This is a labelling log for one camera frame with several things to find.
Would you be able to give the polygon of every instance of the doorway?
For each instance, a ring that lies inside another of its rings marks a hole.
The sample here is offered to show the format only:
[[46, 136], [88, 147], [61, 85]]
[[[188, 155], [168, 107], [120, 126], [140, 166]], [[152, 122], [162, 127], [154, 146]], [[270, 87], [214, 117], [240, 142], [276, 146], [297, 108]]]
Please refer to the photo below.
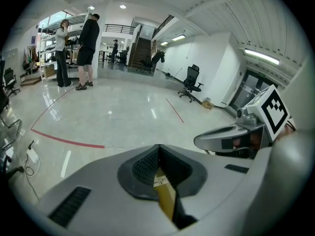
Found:
[[271, 86], [272, 84], [274, 84], [276, 88], [278, 87], [278, 85], [272, 81], [259, 76], [253, 71], [247, 70], [239, 88], [236, 91], [236, 94], [229, 104], [230, 107], [232, 107], [234, 110], [244, 107], [262, 90]]

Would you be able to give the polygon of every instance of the black shorts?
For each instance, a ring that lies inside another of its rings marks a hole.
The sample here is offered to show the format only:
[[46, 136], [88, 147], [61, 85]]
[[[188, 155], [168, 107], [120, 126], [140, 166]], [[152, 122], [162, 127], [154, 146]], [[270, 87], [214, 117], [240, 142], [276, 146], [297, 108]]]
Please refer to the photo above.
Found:
[[86, 46], [81, 47], [78, 52], [77, 65], [79, 66], [92, 65], [94, 52], [95, 51]]

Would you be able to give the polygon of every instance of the red floor line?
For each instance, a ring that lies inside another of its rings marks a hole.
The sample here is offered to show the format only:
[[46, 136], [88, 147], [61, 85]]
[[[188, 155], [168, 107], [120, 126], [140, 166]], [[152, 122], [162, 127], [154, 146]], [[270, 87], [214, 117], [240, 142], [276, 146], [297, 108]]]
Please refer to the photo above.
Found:
[[168, 99], [166, 99], [167, 102], [171, 105], [172, 109], [175, 111], [175, 113], [178, 115], [179, 119], [181, 119], [182, 123], [184, 123], [183, 119], [181, 118], [181, 116], [177, 113], [176, 109], [172, 106], [172, 104], [168, 101]]
[[66, 144], [72, 144], [72, 145], [89, 147], [89, 148], [105, 148], [104, 145], [78, 143], [78, 142], [73, 142], [73, 141], [61, 139], [61, 138], [58, 138], [58, 137], [50, 136], [50, 135], [44, 134], [44, 133], [39, 132], [39, 131], [34, 130], [34, 129], [31, 129], [31, 131], [33, 131], [34, 133], [36, 133], [38, 135], [41, 135], [41, 136], [44, 136], [44, 137], [47, 137], [47, 138], [50, 138], [50, 139], [53, 139], [53, 140], [56, 140], [56, 141], [59, 141], [59, 142], [63, 142], [63, 143], [66, 143]]
[[69, 91], [65, 92], [63, 95], [61, 95], [57, 100], [55, 100], [52, 104], [49, 105], [49, 107], [37, 118], [33, 126], [31, 127], [31, 130], [34, 128], [35, 124], [38, 122], [38, 120], [42, 117], [42, 115], [56, 102], [58, 101], [61, 97], [63, 97], [66, 93], [70, 92], [72, 89], [75, 87], [71, 88]]

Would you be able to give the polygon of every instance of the glossy white floor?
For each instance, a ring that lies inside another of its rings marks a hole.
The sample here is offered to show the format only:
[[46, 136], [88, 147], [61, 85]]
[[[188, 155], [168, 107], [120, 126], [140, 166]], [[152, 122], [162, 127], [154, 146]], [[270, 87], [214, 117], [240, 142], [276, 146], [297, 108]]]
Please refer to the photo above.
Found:
[[[39, 83], [11, 97], [10, 108], [2, 113], [9, 123], [23, 122], [11, 149], [13, 166], [23, 162], [34, 140], [40, 170], [30, 182], [39, 197], [82, 166], [133, 148], [170, 144], [204, 153], [194, 146], [194, 137], [234, 122], [222, 110], [204, 109], [165, 88], [111, 79], [97, 79], [86, 91], [74, 86]], [[17, 173], [11, 184], [36, 203], [25, 174]]]

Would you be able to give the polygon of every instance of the staircase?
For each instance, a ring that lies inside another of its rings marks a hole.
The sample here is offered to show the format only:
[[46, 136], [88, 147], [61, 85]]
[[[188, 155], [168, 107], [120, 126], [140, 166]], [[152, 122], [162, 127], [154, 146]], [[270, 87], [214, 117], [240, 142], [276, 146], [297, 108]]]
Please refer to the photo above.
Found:
[[140, 69], [143, 68], [143, 64], [140, 60], [146, 59], [151, 59], [151, 41], [145, 38], [139, 38], [131, 67]]

